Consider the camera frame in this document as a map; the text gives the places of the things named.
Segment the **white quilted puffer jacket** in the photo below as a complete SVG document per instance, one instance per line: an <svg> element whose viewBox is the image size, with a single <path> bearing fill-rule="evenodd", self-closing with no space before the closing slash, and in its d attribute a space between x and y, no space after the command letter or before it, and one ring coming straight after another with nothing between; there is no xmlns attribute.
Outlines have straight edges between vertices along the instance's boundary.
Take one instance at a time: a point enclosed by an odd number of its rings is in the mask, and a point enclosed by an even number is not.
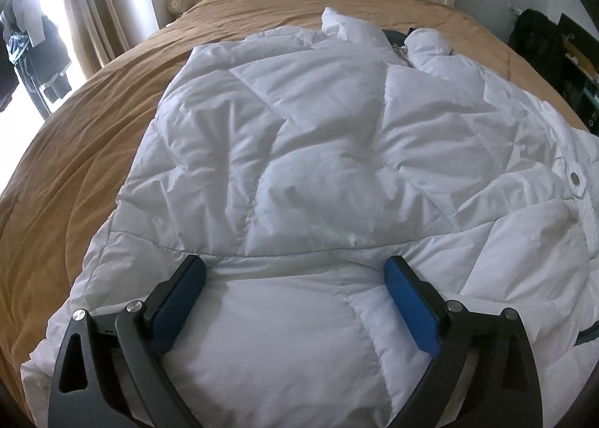
<svg viewBox="0 0 599 428"><path fill-rule="evenodd" d="M198 46L160 99L66 301L21 368L48 422L73 312L207 283L164 359L207 427L384 427L428 364L386 291L399 255L446 298L522 317L555 426L598 359L598 139L419 29L398 55L326 9Z"/></svg>

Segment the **dark hanging clothes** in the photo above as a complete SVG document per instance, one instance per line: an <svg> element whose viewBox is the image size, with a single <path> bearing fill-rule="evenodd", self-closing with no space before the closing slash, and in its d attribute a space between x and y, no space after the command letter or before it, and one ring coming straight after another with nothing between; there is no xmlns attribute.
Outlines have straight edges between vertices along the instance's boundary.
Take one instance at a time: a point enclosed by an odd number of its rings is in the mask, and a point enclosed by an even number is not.
<svg viewBox="0 0 599 428"><path fill-rule="evenodd" d="M1 108L24 86L43 119L51 103L71 91L67 70L71 64L57 26L37 0L9 0L1 9Z"/></svg>

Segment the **tan bed comforter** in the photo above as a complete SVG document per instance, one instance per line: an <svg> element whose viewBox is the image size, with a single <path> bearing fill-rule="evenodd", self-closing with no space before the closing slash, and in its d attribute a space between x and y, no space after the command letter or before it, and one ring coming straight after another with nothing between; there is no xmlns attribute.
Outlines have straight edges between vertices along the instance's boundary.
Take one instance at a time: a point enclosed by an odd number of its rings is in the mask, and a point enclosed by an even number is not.
<svg viewBox="0 0 599 428"><path fill-rule="evenodd" d="M455 50L583 127L526 60L453 7L427 0L202 0L76 91L40 128L2 193L1 381L18 411L27 409L20 367L66 299L160 97L193 47L279 26L315 29L327 7L386 29L437 29Z"/></svg>

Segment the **black storage shelf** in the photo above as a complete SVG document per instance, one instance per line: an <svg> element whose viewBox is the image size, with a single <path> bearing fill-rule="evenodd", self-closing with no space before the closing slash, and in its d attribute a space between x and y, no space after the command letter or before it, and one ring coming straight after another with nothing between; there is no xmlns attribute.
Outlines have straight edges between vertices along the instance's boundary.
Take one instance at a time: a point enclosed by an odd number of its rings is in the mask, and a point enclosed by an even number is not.
<svg viewBox="0 0 599 428"><path fill-rule="evenodd" d="M565 48L563 95L589 131L598 134L598 40L562 13L559 32Z"/></svg>

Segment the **black backpack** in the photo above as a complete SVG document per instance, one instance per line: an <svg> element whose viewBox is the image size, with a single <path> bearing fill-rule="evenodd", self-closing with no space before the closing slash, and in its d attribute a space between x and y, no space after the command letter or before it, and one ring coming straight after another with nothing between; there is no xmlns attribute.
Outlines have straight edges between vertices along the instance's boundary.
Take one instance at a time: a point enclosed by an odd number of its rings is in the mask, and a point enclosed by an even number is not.
<svg viewBox="0 0 599 428"><path fill-rule="evenodd" d="M548 82L562 75L566 61L562 34L544 13L525 9L516 20L509 46Z"/></svg>

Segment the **round bedside lamp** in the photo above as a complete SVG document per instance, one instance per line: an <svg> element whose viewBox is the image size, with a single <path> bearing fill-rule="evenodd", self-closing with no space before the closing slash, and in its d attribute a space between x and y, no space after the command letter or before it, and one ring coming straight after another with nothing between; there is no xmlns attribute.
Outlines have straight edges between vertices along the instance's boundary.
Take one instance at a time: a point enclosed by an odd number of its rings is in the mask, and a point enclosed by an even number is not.
<svg viewBox="0 0 599 428"><path fill-rule="evenodd" d="M193 6L193 0L167 0L165 7L167 11L178 18Z"/></svg>

